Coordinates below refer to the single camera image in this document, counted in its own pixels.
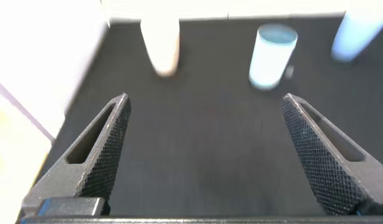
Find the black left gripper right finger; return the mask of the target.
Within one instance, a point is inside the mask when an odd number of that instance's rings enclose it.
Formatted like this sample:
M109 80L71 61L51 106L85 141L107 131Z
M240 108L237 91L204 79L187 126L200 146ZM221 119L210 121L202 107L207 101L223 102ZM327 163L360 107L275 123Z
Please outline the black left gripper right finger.
M317 202L331 215L383 215L383 165L304 99L281 112Z

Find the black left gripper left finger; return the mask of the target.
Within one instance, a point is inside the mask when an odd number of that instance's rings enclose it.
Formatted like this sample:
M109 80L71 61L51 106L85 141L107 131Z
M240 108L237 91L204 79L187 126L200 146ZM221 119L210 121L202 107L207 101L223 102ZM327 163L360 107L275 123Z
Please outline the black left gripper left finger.
M33 215L52 197L110 199L116 179L131 102L123 93L110 100L22 200L21 211Z

